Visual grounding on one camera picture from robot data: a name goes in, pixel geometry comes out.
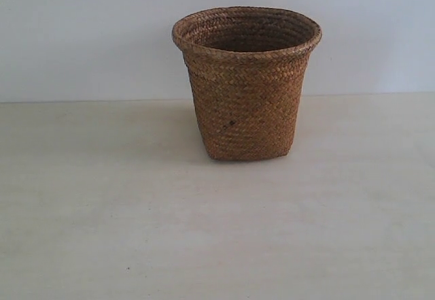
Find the brown woven wicker basket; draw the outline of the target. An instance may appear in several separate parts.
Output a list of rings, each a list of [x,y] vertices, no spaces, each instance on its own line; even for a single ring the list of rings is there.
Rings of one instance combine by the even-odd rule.
[[[288,154],[305,72],[321,37],[313,19],[272,7],[216,7],[173,25],[210,158],[261,161]]]

